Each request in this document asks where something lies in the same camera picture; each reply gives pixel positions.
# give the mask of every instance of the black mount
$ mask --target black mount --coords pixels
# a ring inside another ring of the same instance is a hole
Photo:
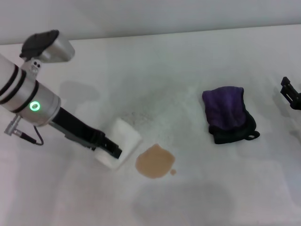
[[[284,77],[281,82],[282,89],[280,93],[287,99],[290,106],[294,110],[301,110],[301,93],[298,93],[293,86],[291,81],[287,77]]]
[[[118,145],[109,140],[104,132],[89,127],[62,107],[50,122],[50,125],[64,133],[67,139],[75,141],[93,151],[97,147],[100,147],[116,159],[122,153]]]

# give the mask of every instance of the green led ring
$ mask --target green led ring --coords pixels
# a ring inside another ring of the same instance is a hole
[[[38,111],[41,108],[40,103],[38,101],[32,101],[30,103],[29,107],[30,107],[30,110],[32,110],[34,112]]]

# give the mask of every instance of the black stripe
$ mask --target black stripe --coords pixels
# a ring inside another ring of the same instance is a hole
[[[34,86],[34,89],[32,91],[32,93],[30,94],[29,98],[24,102],[24,104],[22,104],[20,107],[18,107],[17,109],[11,111],[12,113],[19,113],[20,111],[22,111],[24,108],[27,107],[27,105],[32,101],[32,99],[34,98],[34,96],[37,94],[39,89],[39,82],[36,80],[36,84]]]
[[[14,69],[12,76],[10,77],[8,82],[5,84],[5,86],[0,90],[0,96],[6,92],[6,90],[11,86],[11,84],[13,84],[14,80],[16,79],[16,77],[18,75],[18,71],[19,71],[19,67],[17,65],[15,65],[15,69]]]
[[[11,91],[11,93],[6,98],[4,98],[3,100],[0,101],[0,105],[5,104],[11,98],[14,97],[14,95],[19,91],[20,87],[23,85],[23,82],[24,82],[25,78],[26,78],[26,71],[22,70],[22,75],[21,75],[20,81],[18,82],[16,87],[13,89],[13,91]]]

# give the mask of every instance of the cable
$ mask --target cable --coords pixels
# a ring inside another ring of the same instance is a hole
[[[35,143],[35,145],[42,146],[42,145],[44,144],[44,140],[43,140],[41,134],[39,133],[37,127],[36,127],[36,126],[33,126],[33,128],[34,128],[34,130],[36,131],[36,133],[37,133],[37,135],[38,135],[38,137],[40,138],[40,141],[41,141],[41,143]]]

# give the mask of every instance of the brown stain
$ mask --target brown stain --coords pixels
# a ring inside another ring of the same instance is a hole
[[[175,157],[169,151],[155,144],[138,156],[136,169],[148,178],[161,178],[169,172],[174,161]]]
[[[176,171],[175,169],[172,169],[172,170],[170,171],[170,174],[173,175],[173,176],[174,176],[176,173],[177,173],[177,171]]]

